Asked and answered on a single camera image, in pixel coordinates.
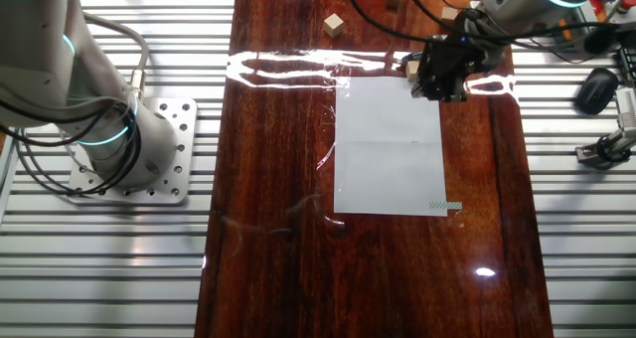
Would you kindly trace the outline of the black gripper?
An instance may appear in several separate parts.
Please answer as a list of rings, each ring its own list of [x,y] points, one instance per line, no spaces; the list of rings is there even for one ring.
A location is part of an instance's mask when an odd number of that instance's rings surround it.
[[[412,97],[428,97],[440,102],[464,102],[467,93],[462,78],[436,79],[435,77],[468,76],[490,70],[487,53],[465,36],[432,36],[426,38],[417,67]]]

